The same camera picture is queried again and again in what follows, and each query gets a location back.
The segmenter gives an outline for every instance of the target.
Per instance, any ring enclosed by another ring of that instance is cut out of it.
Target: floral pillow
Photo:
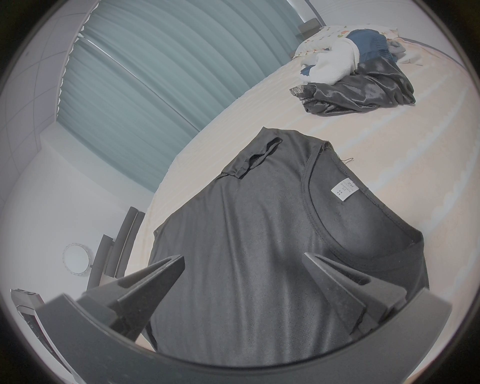
[[[309,53],[318,52],[330,48],[335,40],[339,37],[347,37],[347,35],[356,29],[373,29],[378,31],[382,35],[385,35],[387,39],[394,39],[398,37],[398,31],[393,28],[383,27],[373,24],[362,25],[327,25],[323,27],[312,37],[306,39],[299,45],[293,56],[305,56]]]

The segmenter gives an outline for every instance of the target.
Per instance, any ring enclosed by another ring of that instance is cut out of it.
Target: ceiling tile
[[[17,167],[13,162],[13,158],[10,157],[7,164],[0,169],[0,197],[3,201],[7,201],[7,197],[10,195],[18,177]]]
[[[5,105],[7,103],[7,90],[3,89],[0,94],[0,129],[7,125],[7,118],[5,117]]]
[[[7,129],[3,128],[0,130],[0,169],[5,166],[11,155]]]
[[[56,113],[57,107],[57,87],[52,88],[35,99],[34,123],[38,127],[49,116]]]
[[[98,0],[70,0],[60,7],[53,17],[61,17],[74,13],[87,13]]]
[[[58,86],[66,56],[67,52],[65,51],[43,59],[40,62],[36,76],[35,97],[52,87]]]
[[[10,74],[10,79],[15,78],[23,72],[28,67],[36,64],[42,58],[43,49],[45,45],[47,45],[48,38],[50,37],[50,33],[53,30],[53,27],[57,23],[57,20],[49,19],[37,34],[32,38],[30,43],[27,45],[25,50],[20,55],[17,63],[12,69],[12,73]]]
[[[10,149],[15,149],[33,132],[33,101],[28,103],[15,117],[7,123]]]
[[[84,18],[84,13],[59,18],[45,46],[42,58],[47,58],[64,51],[70,51],[71,45]]]
[[[12,157],[18,172],[21,174],[38,153],[36,148],[35,133],[32,132],[14,151]]]
[[[7,122],[33,100],[38,64],[23,71],[7,84],[6,118]]]
[[[35,128],[36,148],[39,151],[40,149],[42,149],[42,144],[40,143],[40,134],[46,127],[48,127],[54,121],[55,121],[55,115],[51,115],[48,119],[46,119],[43,123],[41,123],[38,127]]]

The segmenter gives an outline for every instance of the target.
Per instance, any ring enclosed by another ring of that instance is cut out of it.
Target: white clothing tag
[[[341,200],[345,201],[353,192],[358,191],[359,188],[354,184],[350,178],[346,178],[332,188],[332,192]]]

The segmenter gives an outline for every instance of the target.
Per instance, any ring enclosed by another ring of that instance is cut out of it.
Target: beige bed sheet
[[[138,232],[126,274],[147,266],[153,231],[196,195],[265,126],[329,140],[348,167],[425,237],[430,288],[453,303],[437,343],[442,350],[480,280],[480,99],[467,72],[444,55],[401,40],[423,66],[400,64],[415,106],[319,117],[289,89],[301,58],[278,69],[216,117],[175,158]]]

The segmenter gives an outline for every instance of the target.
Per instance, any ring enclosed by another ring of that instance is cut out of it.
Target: striped bedding
[[[176,157],[146,213],[127,274],[147,266],[153,231],[215,178],[265,126],[329,140],[348,167],[425,236],[432,292],[453,312],[419,369],[441,351],[468,310],[480,280],[480,100],[467,72],[451,59],[421,52],[423,66],[400,64],[415,106],[319,117],[289,89],[300,58],[278,69],[217,116]]]

